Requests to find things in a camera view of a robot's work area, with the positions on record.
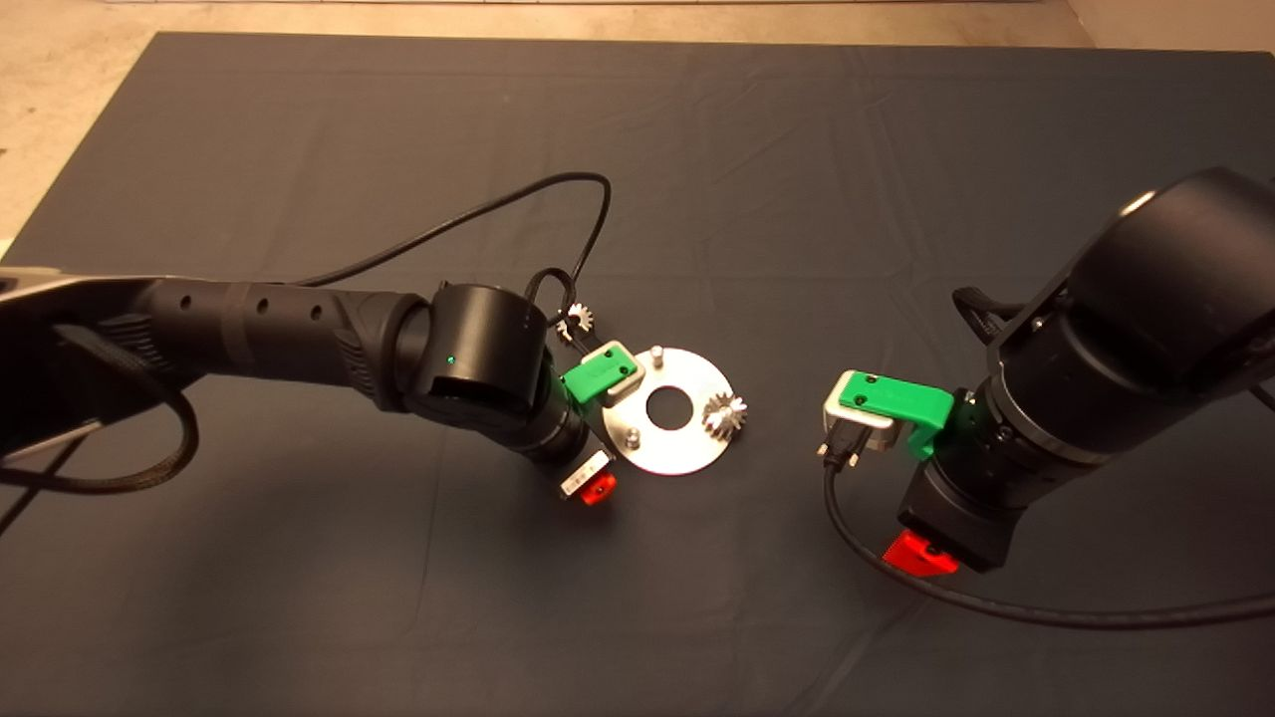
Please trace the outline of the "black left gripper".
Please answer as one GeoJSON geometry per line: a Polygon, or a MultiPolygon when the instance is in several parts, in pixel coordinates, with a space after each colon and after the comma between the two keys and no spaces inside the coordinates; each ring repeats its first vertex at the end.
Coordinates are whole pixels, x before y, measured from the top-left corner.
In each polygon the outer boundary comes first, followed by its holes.
{"type": "Polygon", "coordinates": [[[566,457],[555,461],[555,492],[564,500],[581,500],[588,506],[598,505],[618,486],[612,473],[615,450],[606,438],[593,427],[584,427],[578,445],[567,449],[566,457]]]}

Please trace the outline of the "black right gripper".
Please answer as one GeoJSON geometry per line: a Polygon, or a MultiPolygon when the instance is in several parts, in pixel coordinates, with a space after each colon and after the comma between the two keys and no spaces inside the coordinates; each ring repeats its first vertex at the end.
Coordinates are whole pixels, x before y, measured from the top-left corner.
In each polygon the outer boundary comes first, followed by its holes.
{"type": "Polygon", "coordinates": [[[898,522],[907,529],[884,550],[884,563],[907,575],[955,575],[961,564],[987,573],[1007,563],[1012,512],[964,495],[932,461],[912,472],[898,522]]]}

